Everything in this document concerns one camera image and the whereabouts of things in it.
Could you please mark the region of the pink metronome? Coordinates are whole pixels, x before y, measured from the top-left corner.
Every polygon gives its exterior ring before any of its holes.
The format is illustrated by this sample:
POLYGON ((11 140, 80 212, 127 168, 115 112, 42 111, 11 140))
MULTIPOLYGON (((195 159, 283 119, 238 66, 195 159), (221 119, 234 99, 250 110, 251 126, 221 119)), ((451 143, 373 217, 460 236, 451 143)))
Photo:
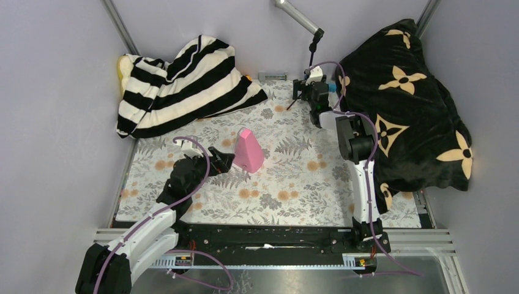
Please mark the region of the pink metronome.
POLYGON ((237 135, 233 164, 248 173, 256 173, 264 163, 265 156, 255 134, 241 128, 237 135))

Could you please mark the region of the silver flashlight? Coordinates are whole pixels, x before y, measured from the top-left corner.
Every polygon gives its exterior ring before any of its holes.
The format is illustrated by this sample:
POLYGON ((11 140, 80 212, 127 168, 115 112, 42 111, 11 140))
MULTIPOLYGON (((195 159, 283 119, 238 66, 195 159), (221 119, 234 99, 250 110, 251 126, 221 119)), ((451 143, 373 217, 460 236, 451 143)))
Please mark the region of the silver flashlight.
MULTIPOLYGON (((314 24, 314 22, 312 22, 307 16, 305 16, 299 9, 295 8, 292 5, 292 3, 290 3, 289 1, 283 1, 283 0, 274 1, 274 5, 276 6, 276 8, 284 11, 293 20, 298 22, 303 28, 305 28, 308 32, 310 32, 313 35, 312 42, 309 45, 310 61, 309 61, 308 68, 318 66, 318 65, 313 64, 313 58, 314 58, 314 54, 317 50, 317 45, 324 35, 324 31, 320 27, 318 27, 316 24, 314 24)), ((305 80, 305 79, 306 79, 306 76, 305 76, 305 71, 304 71, 303 80, 305 80)), ((287 107, 287 110, 289 110, 295 103, 296 103, 296 100, 294 100, 287 107)))

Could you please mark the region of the black white striped pillow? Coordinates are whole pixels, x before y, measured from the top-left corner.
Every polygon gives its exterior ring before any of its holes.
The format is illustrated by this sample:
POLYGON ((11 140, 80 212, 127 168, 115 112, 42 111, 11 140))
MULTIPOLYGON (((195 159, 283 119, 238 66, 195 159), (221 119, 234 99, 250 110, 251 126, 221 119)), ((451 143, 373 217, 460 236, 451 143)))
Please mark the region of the black white striped pillow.
POLYGON ((235 49, 200 35, 173 61, 125 54, 133 70, 119 103, 116 133, 152 138, 197 119, 227 115, 267 100, 262 87, 236 67, 235 49))

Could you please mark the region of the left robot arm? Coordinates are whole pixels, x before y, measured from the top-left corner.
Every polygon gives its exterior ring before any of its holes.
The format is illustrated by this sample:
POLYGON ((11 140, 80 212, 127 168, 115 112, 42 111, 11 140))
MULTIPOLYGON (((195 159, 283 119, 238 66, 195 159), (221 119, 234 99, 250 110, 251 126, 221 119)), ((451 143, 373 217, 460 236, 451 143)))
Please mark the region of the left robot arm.
POLYGON ((163 254, 188 248, 190 236, 179 219, 207 177, 229 172, 235 158, 214 147, 208 150, 206 154, 185 152, 149 212, 121 236, 106 245, 94 243, 86 251, 75 293, 130 293, 136 280, 163 254))

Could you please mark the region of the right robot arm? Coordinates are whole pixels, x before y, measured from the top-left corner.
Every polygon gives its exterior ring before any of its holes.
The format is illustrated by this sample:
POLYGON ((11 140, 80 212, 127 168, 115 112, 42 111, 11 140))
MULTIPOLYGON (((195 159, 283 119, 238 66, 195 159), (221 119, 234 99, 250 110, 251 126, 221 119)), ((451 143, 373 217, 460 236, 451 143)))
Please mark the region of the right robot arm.
POLYGON ((350 240, 359 252, 388 254, 388 235, 383 231, 375 195, 373 168, 377 139, 374 124, 362 113, 341 112, 329 106, 329 85, 325 80, 293 80, 293 101, 310 106, 310 120, 316 127, 337 133, 339 152, 351 174, 354 212, 350 240))

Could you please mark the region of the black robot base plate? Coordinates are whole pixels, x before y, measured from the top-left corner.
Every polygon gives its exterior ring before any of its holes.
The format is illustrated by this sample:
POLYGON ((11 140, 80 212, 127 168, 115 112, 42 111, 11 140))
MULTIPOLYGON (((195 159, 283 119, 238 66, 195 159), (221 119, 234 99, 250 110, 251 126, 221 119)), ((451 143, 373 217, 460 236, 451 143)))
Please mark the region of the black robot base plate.
POLYGON ((263 225, 187 224, 179 232, 176 249, 195 250, 195 266, 339 266, 344 255, 369 257, 391 252, 387 233, 376 244, 363 241, 350 228, 263 225))

